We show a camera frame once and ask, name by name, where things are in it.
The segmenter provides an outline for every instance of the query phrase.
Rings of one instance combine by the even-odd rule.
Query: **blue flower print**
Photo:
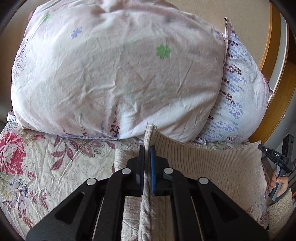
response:
[[[72,39],[77,38],[78,34],[80,34],[81,32],[82,32],[82,27],[77,28],[76,30],[73,30],[73,34],[71,34]]]

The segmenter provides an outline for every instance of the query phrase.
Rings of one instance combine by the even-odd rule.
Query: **floral pillowcase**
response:
[[[255,61],[226,19],[228,50],[220,91],[198,143],[239,144],[255,132],[265,115],[272,91]]]

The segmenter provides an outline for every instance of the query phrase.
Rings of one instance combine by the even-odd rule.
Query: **hand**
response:
[[[279,190],[279,193],[276,196],[276,197],[279,197],[285,191],[287,191],[287,189],[288,189],[288,182],[289,182],[289,178],[288,177],[276,177],[276,170],[274,170],[274,172],[272,174],[272,179],[270,181],[269,190],[275,188],[277,183],[282,183],[281,188]]]

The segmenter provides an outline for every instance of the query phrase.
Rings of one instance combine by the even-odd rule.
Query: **floral bedsheet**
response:
[[[19,235],[28,231],[86,179],[114,172],[115,149],[138,150],[141,141],[69,139],[20,129],[0,134],[0,208]]]

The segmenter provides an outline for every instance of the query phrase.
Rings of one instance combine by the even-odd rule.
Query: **metal rivet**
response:
[[[127,175],[127,174],[130,174],[131,173],[131,169],[129,169],[129,168],[124,168],[124,169],[122,169],[122,174],[124,174],[124,175]]]
[[[165,172],[165,174],[172,174],[174,172],[174,170],[172,168],[170,168],[170,167],[167,167],[163,171]]]
[[[89,179],[87,179],[86,180],[86,183],[87,183],[87,185],[94,185],[94,184],[96,184],[96,179],[94,179],[94,178],[89,178]]]
[[[207,179],[206,177],[201,177],[201,178],[200,178],[200,183],[201,183],[201,184],[204,184],[204,185],[205,185],[205,184],[208,184],[208,183],[209,183],[209,179]]]

